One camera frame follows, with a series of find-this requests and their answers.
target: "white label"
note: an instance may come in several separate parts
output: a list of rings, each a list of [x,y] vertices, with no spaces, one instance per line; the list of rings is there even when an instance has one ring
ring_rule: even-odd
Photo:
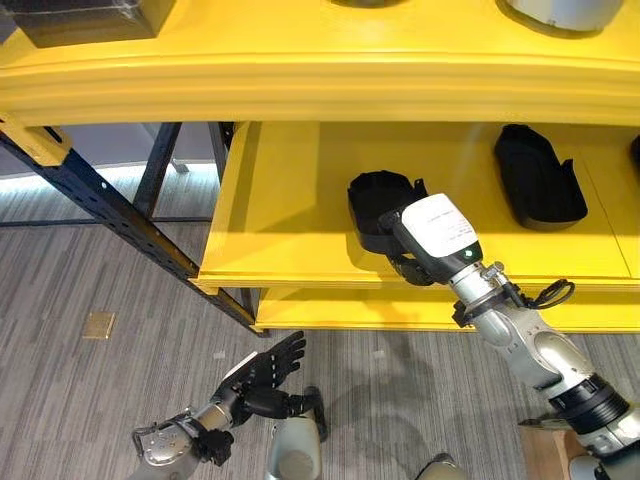
[[[402,224],[432,257],[446,257],[478,241],[469,221],[444,193],[412,203]]]

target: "small square plate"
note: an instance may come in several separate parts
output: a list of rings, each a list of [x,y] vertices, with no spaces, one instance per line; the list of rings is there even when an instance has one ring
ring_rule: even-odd
[[[113,312],[91,312],[84,324],[82,338],[91,340],[107,340],[111,336],[111,330],[116,322],[116,314]]]

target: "robotic arm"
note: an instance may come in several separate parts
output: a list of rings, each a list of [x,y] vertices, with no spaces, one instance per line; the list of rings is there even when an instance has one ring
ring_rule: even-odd
[[[522,295],[500,263],[482,264],[473,227],[444,194],[383,215],[380,227],[392,231],[413,254],[423,284],[437,282],[455,292],[458,325],[475,326],[512,373],[549,401],[580,443],[600,459],[608,478],[634,478],[640,461],[640,409],[630,406],[538,313],[568,298],[574,284],[559,280],[536,300]],[[562,291],[564,296],[554,300]]]
[[[129,480],[186,480],[199,463],[222,465],[231,456],[233,436],[226,431],[253,414],[288,418],[315,408],[321,398],[276,390],[300,368],[306,340],[296,332],[266,352],[249,355],[223,379],[200,410],[190,409],[159,425],[132,433],[140,465]]]

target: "black box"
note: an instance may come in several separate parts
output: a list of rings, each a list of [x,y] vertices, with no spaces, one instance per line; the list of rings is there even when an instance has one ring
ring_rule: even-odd
[[[155,37],[175,0],[0,0],[37,47]]]

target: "shelf board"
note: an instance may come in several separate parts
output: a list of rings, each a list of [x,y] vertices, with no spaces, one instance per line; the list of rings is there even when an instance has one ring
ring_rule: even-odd
[[[640,128],[587,127],[574,138],[629,272],[640,278],[640,166],[629,161],[633,134],[640,135]]]
[[[228,120],[637,125],[640,9],[558,38],[490,0],[177,0],[157,38],[0,47],[0,111],[26,126]]]
[[[566,276],[581,285],[634,284],[599,201],[610,194],[608,188],[620,186],[602,185],[596,193],[580,158],[591,145],[585,127],[533,127],[560,158],[576,156],[589,214],[566,230],[541,233],[514,220],[492,153],[499,124],[244,124],[234,139],[195,283],[205,290],[404,287],[384,256],[358,244],[346,195],[361,172],[390,169],[411,180],[424,178],[431,193],[447,193],[474,225],[486,261],[502,261],[523,285]],[[626,145],[635,135],[624,127],[598,131],[603,137],[615,133]],[[622,150],[597,145],[603,162]],[[637,233],[626,233],[637,240]]]
[[[541,312],[563,332],[640,331],[639,290],[577,289],[567,303]],[[265,329],[460,329],[451,319],[454,295],[443,287],[404,290],[271,288],[263,291],[256,325]]]

